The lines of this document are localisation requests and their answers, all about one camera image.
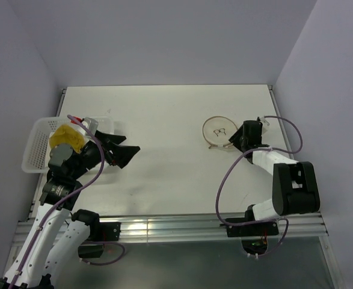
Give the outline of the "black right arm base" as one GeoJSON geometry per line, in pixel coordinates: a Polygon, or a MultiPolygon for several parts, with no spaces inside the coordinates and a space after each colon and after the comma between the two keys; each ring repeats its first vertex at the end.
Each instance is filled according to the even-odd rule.
{"type": "Polygon", "coordinates": [[[279,233],[276,222],[262,222],[245,226],[228,226],[220,224],[226,228],[228,237],[262,237],[276,236],[279,233]]]}

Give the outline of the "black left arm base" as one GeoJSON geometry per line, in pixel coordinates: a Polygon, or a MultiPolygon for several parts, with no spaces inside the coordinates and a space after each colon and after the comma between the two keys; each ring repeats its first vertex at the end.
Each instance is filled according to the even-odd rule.
{"type": "Polygon", "coordinates": [[[124,249],[118,244],[120,238],[120,222],[102,222],[85,240],[86,244],[78,247],[78,257],[82,259],[100,258],[113,247],[124,249]]]}

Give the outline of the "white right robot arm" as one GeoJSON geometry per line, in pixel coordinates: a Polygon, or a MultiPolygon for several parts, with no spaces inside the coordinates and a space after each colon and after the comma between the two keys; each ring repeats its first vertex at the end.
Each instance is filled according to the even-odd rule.
{"type": "Polygon", "coordinates": [[[268,122],[258,118],[246,120],[229,138],[245,159],[272,176],[272,196],[259,204],[250,205],[245,213],[245,230],[252,235],[265,227],[265,220],[292,214],[319,211],[321,202],[315,170],[310,162],[299,162],[262,143],[263,127],[268,122]]]}

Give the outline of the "yellow bra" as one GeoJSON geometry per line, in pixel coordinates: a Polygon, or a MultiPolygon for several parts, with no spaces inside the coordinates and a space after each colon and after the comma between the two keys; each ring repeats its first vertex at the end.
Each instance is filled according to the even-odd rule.
{"type": "Polygon", "coordinates": [[[85,146],[85,138],[71,126],[63,124],[49,137],[49,146],[53,149],[63,143],[71,145],[75,152],[80,153],[85,146]]]}

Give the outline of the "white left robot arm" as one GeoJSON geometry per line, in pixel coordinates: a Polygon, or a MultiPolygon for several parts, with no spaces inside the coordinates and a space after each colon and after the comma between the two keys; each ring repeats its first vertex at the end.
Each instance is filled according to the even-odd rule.
{"type": "Polygon", "coordinates": [[[35,221],[19,255],[0,278],[0,288],[53,288],[54,278],[78,247],[100,237],[97,213],[72,211],[85,188],[78,179],[104,164],[124,168],[140,151],[139,146],[123,146],[125,139],[96,131],[79,152],[68,143],[51,149],[35,221]]]}

